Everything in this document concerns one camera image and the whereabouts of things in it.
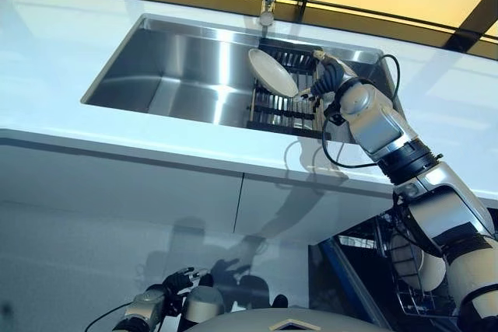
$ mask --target cabinet door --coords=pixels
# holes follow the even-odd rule
[[[315,244],[391,206],[383,194],[246,175],[235,232]]]
[[[176,164],[0,148],[0,200],[98,217],[232,232],[241,180]]]

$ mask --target white plate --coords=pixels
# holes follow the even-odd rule
[[[391,259],[403,281],[414,289],[429,292],[444,279],[446,265],[443,258],[432,256],[417,246],[409,244],[399,234],[391,237]]]
[[[269,92],[286,97],[297,95],[293,77],[272,56],[252,48],[249,50],[249,63],[256,78]]]

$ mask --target white countertop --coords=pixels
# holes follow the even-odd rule
[[[258,29],[258,20],[138,0],[0,0],[0,132],[22,139],[174,163],[388,192],[378,168],[334,170],[314,139],[80,103],[143,13]],[[398,57],[413,128],[478,196],[498,201],[498,62],[380,37],[275,22],[293,37],[381,49]],[[336,155],[341,143],[332,142]],[[369,159],[346,144],[340,160]]]

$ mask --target stainless steel sink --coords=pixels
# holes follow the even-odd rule
[[[260,35],[206,23],[181,22],[143,15],[104,66],[82,102],[247,127],[251,106],[254,109],[254,77],[247,52],[258,47]],[[289,40],[279,35],[272,38],[322,46],[350,63],[359,75],[370,75],[384,93],[392,92],[392,80],[385,63],[376,65],[381,55],[379,50],[324,44],[317,40]],[[301,125],[297,121],[290,126],[303,127],[304,121]],[[354,142],[347,129],[330,128],[335,140]]]

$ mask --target dish rack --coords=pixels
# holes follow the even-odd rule
[[[362,248],[376,250],[377,255],[385,258],[389,263],[391,276],[395,285],[395,294],[399,305],[405,315],[418,316],[426,318],[444,318],[456,319],[454,310],[456,305],[450,297],[448,291],[448,283],[446,277],[443,282],[433,291],[423,291],[420,274],[416,265],[416,256],[411,244],[412,256],[403,261],[410,260],[413,262],[415,272],[413,274],[405,274],[405,276],[416,276],[418,278],[419,289],[409,286],[395,270],[395,263],[391,258],[391,251],[400,249],[399,247],[392,248],[391,237],[394,234],[401,233],[406,237],[410,237],[409,231],[398,219],[393,209],[382,215],[372,218],[367,221],[366,225],[361,225],[357,229],[351,229],[339,236],[339,242],[342,245],[361,246]]]
[[[277,60],[294,79],[299,91],[309,88],[316,80],[317,59],[314,50],[319,46],[293,44],[282,40],[262,38],[258,47]],[[324,123],[322,99],[293,100],[270,93],[254,79],[247,128],[281,134],[321,138]]]

